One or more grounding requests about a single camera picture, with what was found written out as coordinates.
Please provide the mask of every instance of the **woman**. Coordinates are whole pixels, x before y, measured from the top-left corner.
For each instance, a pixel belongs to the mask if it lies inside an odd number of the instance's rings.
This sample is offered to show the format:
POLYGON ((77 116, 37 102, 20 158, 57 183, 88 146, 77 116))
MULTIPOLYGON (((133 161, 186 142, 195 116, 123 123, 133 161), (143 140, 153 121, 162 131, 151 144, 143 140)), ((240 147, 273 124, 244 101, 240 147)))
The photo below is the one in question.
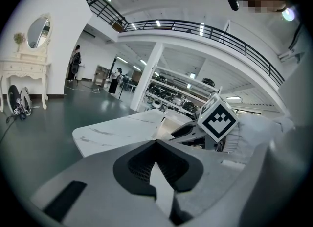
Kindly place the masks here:
POLYGON ((116 87, 118 85, 118 81, 119 81, 119 78, 120 78, 121 74, 122 74, 122 69, 121 68, 118 68, 116 73, 114 73, 114 74, 112 73, 112 81, 111 81, 111 85, 110 85, 110 88, 109 88, 109 93, 110 94, 115 94, 116 87))
POLYGON ((79 51, 80 51, 80 46, 78 45, 78 46, 76 46, 75 50, 73 50, 72 55, 71 55, 70 60, 69 60, 69 66, 67 69, 67 72, 68 72, 67 80, 69 82, 73 82, 73 80, 74 80, 75 74, 72 73, 72 65, 73 65, 74 57, 79 51))

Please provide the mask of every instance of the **potted plant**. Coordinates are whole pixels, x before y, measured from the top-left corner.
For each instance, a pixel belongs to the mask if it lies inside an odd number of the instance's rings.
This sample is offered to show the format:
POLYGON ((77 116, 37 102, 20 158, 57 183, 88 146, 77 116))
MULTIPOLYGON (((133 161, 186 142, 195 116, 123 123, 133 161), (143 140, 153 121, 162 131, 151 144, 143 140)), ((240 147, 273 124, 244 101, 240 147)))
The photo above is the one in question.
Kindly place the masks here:
POLYGON ((17 43, 18 45, 18 52, 20 50, 20 45, 25 41, 25 36, 22 33, 16 33, 14 34, 14 41, 17 43))

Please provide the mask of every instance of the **white ornate dresser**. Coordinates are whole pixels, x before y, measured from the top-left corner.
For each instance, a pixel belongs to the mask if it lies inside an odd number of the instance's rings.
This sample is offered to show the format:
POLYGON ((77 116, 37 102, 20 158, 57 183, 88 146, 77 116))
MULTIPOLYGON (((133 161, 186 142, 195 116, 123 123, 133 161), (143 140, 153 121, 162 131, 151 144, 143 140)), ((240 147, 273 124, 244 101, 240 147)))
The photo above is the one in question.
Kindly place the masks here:
POLYGON ((8 91, 11 83, 10 77, 26 77, 41 79, 42 103, 46 109, 45 101, 48 100, 47 75, 50 63, 47 63, 47 48, 52 32, 51 17, 49 14, 41 15, 29 28, 27 39, 18 51, 8 59, 0 60, 0 111, 3 112, 2 81, 6 79, 8 91))

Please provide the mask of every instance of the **black metal railing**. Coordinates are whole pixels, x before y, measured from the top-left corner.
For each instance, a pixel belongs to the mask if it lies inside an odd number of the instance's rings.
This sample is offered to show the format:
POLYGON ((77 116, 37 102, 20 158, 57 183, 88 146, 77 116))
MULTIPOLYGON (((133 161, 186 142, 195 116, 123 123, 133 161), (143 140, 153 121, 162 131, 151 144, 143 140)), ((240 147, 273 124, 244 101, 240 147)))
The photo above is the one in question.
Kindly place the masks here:
POLYGON ((249 58, 258 67, 265 71, 265 73, 268 74, 278 86, 282 85, 284 82, 284 78, 282 77, 282 75, 261 53, 256 51, 254 48, 252 48, 250 45, 240 40, 239 38, 236 38, 233 35, 220 29, 204 25, 202 23, 182 20, 160 19, 134 22, 129 24, 124 31, 128 32, 149 29, 180 31, 212 39, 236 50, 237 52, 249 58))
POLYGON ((126 19, 106 0, 86 0, 91 11, 111 25, 117 32, 123 32, 129 25, 126 19))

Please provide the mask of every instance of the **oval mirror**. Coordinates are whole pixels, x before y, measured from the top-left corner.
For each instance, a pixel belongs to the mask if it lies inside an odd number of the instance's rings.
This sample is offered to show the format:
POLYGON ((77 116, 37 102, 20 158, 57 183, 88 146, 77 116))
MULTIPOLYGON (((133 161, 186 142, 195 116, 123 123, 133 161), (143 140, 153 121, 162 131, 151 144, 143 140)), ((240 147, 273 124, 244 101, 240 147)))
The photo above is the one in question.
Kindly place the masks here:
POLYGON ((48 18, 38 18, 28 30, 27 42, 29 47, 35 49, 42 45, 48 37, 50 21, 48 18))

